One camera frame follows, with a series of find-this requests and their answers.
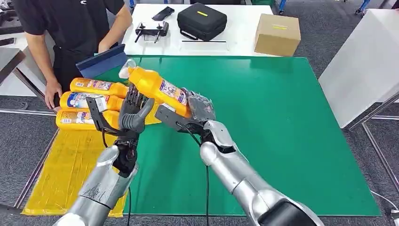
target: yellow plastic sheet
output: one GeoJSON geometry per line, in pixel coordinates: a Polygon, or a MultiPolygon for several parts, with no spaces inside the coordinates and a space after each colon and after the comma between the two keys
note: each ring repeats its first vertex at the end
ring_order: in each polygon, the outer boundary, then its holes
{"type": "MultiPolygon", "coordinates": [[[[115,139],[105,135],[109,145],[115,139]]],[[[59,130],[22,214],[66,213],[103,150],[102,136],[98,131],[59,130]]],[[[122,217],[126,196],[119,199],[108,216],[122,217]]]]}

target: green table surface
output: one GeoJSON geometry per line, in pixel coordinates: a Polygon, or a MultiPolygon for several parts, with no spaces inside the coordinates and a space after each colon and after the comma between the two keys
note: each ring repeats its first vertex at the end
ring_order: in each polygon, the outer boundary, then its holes
{"type": "MultiPolygon", "coordinates": [[[[212,99],[216,119],[253,168],[282,193],[318,215],[381,215],[306,58],[134,59],[176,86],[212,99]]],[[[122,81],[116,72],[97,79],[122,81]]],[[[188,134],[163,124],[147,126],[137,162],[132,213],[205,213],[205,166],[188,134]]],[[[211,170],[209,184],[209,214],[244,215],[211,170]]]]}

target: gray carpet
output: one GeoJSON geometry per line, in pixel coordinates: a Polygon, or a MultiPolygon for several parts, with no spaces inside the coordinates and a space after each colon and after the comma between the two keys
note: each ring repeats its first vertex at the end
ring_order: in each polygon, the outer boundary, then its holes
{"type": "Polygon", "coordinates": [[[0,108],[52,112],[37,97],[0,96],[0,108]]]}
{"type": "Polygon", "coordinates": [[[53,117],[0,113],[0,128],[0,203],[13,205],[56,127],[53,117]]]}
{"type": "MultiPolygon", "coordinates": [[[[140,2],[162,3],[163,1],[140,2]]],[[[380,0],[372,1],[369,7],[376,8],[380,3],[380,0]]],[[[302,41],[295,56],[307,57],[317,77],[321,75],[360,21],[361,17],[353,14],[360,4],[361,0],[349,0],[347,3],[335,0],[287,1],[284,15],[300,18],[302,41]]],[[[33,97],[0,97],[0,108],[19,109],[21,102],[28,103],[28,110],[46,110],[45,105],[33,97]]],[[[384,114],[399,115],[399,105],[388,108],[384,114]]],[[[399,157],[397,153],[399,122],[372,120],[367,124],[389,159],[391,167],[399,174],[399,164],[396,161],[399,157]]],[[[4,156],[4,160],[0,160],[0,203],[12,205],[55,131],[54,118],[0,114],[0,128],[0,144],[3,147],[0,152],[4,156]]],[[[357,127],[353,132],[343,130],[343,133],[370,189],[399,204],[399,195],[376,158],[362,127],[357,127]]],[[[322,220],[327,226],[394,226],[389,218],[392,209],[390,204],[378,197],[375,200],[383,214],[380,218],[323,217],[322,220]]],[[[28,217],[0,213],[0,225],[50,226],[58,218],[59,216],[28,217]]],[[[126,217],[109,218],[105,225],[125,225],[126,222],[126,217]]],[[[213,226],[247,225],[244,217],[211,217],[210,222],[213,226]]],[[[135,226],[203,226],[205,219],[204,217],[132,216],[130,223],[135,226]]]]}

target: yellow bottle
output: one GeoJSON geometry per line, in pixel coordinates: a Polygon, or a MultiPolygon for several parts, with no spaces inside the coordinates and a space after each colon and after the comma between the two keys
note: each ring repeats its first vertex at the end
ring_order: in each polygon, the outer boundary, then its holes
{"type": "Polygon", "coordinates": [[[93,79],[75,78],[71,82],[70,89],[75,92],[115,95],[120,98],[125,98],[129,88],[119,82],[114,83],[93,79]]]}
{"type": "MultiPolygon", "coordinates": [[[[119,129],[119,112],[107,110],[103,116],[110,126],[119,129]]],[[[96,130],[89,109],[61,109],[57,113],[56,124],[60,129],[96,130]]]]}
{"type": "Polygon", "coordinates": [[[155,71],[145,70],[141,67],[129,67],[129,81],[138,91],[148,98],[154,98],[155,102],[166,103],[174,108],[177,114],[190,117],[190,109],[187,105],[186,94],[172,83],[164,80],[155,71]]]}
{"type": "MultiPolygon", "coordinates": [[[[95,93],[79,93],[79,92],[65,92],[61,96],[60,106],[62,109],[67,108],[88,108],[86,97],[96,97],[95,93]]],[[[107,110],[119,111],[122,107],[123,99],[117,96],[104,95],[107,103],[107,110]]]]}

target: black zippered case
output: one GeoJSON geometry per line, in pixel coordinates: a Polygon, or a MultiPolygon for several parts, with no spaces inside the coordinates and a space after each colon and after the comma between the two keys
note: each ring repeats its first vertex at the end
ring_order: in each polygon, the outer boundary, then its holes
{"type": "Polygon", "coordinates": [[[227,16],[201,3],[195,3],[177,15],[180,33],[192,40],[210,41],[226,28],[227,16]]]}

